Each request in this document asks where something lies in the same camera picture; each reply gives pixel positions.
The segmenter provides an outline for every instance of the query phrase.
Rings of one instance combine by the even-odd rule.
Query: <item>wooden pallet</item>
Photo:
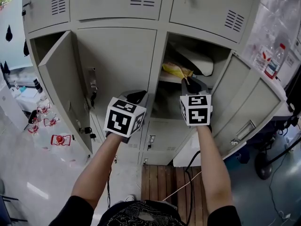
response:
[[[162,201],[178,188],[189,182],[185,168],[173,166],[144,165],[142,170],[141,199]],[[200,167],[189,168],[191,178],[200,172]],[[184,223],[190,211],[190,185],[187,185],[166,201],[178,207],[179,215]],[[208,210],[205,190],[201,175],[193,180],[194,197],[189,226],[206,226]]]

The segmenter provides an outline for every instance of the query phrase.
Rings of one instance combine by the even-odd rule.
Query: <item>locker handle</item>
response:
[[[90,80],[90,86],[91,86],[91,89],[95,89],[97,90],[98,87],[97,87],[97,83],[96,83],[96,75],[95,75],[95,68],[89,68],[88,69],[88,73],[89,73],[89,80]]]
[[[253,130],[255,130],[254,123],[249,120],[246,125],[244,125],[237,133],[236,136],[238,140],[242,141],[246,136],[248,136]]]

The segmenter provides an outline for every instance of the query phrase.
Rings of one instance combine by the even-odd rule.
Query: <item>white cable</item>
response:
[[[273,221],[273,222],[271,222],[271,223],[270,223],[268,226],[271,226],[271,225],[272,225],[272,224],[275,222],[275,220],[276,220],[276,219],[274,219],[274,221]]]
[[[290,218],[287,218],[286,221],[284,221],[280,226],[282,226],[283,224],[285,224]]]
[[[194,176],[193,179],[195,179],[202,171],[200,171],[197,175]],[[167,198],[170,198],[172,195],[174,195],[176,192],[180,191],[182,188],[186,187],[188,184],[190,183],[190,181],[188,183],[186,183],[184,186],[180,187],[177,191],[175,191],[174,193],[170,194]]]

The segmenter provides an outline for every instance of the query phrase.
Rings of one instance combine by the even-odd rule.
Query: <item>lever handle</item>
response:
[[[96,83],[96,75],[95,75],[95,68],[90,68],[88,70],[89,72],[89,80],[90,80],[90,86],[91,86],[91,89],[98,89],[97,87],[97,83]]]

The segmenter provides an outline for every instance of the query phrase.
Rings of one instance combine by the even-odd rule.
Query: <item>forearm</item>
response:
[[[202,179],[209,213],[223,206],[232,205],[231,182],[228,170],[215,145],[210,129],[198,126],[201,151]]]
[[[95,209],[107,183],[111,165],[122,136],[111,133],[99,148],[92,161],[80,174],[71,195],[85,199]]]

